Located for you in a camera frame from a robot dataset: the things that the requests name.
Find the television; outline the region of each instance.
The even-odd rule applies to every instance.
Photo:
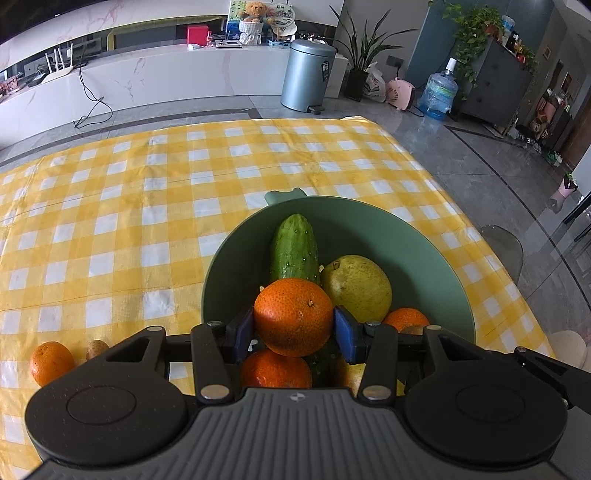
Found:
[[[0,0],[0,44],[44,21],[102,0]]]

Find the silver trash can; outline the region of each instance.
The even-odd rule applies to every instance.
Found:
[[[281,104],[299,112],[320,113],[336,49],[309,40],[291,43]]]

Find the white plastic bag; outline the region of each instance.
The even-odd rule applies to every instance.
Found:
[[[385,102],[386,82],[382,78],[382,72],[376,68],[377,64],[378,62],[375,61],[365,70],[369,75],[363,86],[363,96],[374,102]]]

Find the floor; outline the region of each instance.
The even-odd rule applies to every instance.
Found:
[[[454,198],[477,228],[499,225],[524,250],[518,288],[547,333],[571,329],[591,344],[591,235],[574,238],[591,222],[581,215],[569,226],[562,219],[580,199],[575,193],[561,211],[547,206],[564,175],[531,149],[495,138],[481,125],[444,123],[397,112],[386,104],[347,99],[324,102],[325,118],[362,115],[380,124]],[[236,119],[301,118],[278,96],[234,96],[161,103],[90,118],[103,122],[74,129],[63,125],[0,150],[0,172],[42,155],[109,137],[175,125]]]

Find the blue plastic water bottle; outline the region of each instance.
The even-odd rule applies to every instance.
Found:
[[[453,78],[456,59],[449,59],[444,72],[434,73],[429,77],[423,96],[418,101],[418,108],[437,120],[443,120],[452,109],[458,86]]]

